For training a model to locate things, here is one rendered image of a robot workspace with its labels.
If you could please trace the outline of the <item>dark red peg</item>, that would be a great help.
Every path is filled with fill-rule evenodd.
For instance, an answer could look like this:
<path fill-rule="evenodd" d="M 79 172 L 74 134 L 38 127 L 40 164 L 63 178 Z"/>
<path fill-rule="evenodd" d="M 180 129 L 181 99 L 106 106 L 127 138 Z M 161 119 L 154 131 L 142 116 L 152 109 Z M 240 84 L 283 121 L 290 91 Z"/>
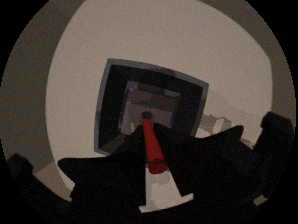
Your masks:
<path fill-rule="evenodd" d="M 162 153 L 160 144 L 154 135 L 154 128 L 152 121 L 145 119 L 142 121 L 142 127 L 144 127 L 145 135 L 145 147 L 146 147 L 146 156 L 148 156 L 149 164 L 149 173 L 152 175 L 161 175 L 162 172 L 165 172 L 168 169 L 166 161 L 164 159 L 164 153 Z"/>

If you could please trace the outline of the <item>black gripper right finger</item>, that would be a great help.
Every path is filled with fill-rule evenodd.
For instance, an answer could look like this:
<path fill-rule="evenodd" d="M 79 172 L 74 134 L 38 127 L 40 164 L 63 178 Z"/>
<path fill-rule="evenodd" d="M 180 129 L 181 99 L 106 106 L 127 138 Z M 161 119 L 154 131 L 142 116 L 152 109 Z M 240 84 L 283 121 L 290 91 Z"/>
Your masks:
<path fill-rule="evenodd" d="M 173 181 L 176 181 L 181 197 L 189 196 L 194 183 L 201 176 L 210 157 L 217 155 L 223 149 L 229 148 L 235 141 L 242 139 L 243 125 L 218 132 L 209 137 L 194 137 L 174 131 L 164 124 L 154 123 L 154 135 Z"/>

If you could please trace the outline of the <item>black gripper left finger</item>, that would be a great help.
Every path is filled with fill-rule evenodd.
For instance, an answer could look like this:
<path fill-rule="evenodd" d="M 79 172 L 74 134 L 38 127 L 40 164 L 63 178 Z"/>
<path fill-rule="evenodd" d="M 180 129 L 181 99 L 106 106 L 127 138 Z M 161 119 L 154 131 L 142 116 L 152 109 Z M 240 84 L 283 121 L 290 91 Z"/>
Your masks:
<path fill-rule="evenodd" d="M 138 125 L 128 140 L 112 155 L 104 157 L 64 157 L 57 165 L 74 184 L 121 186 L 140 204 L 146 204 L 145 135 Z"/>

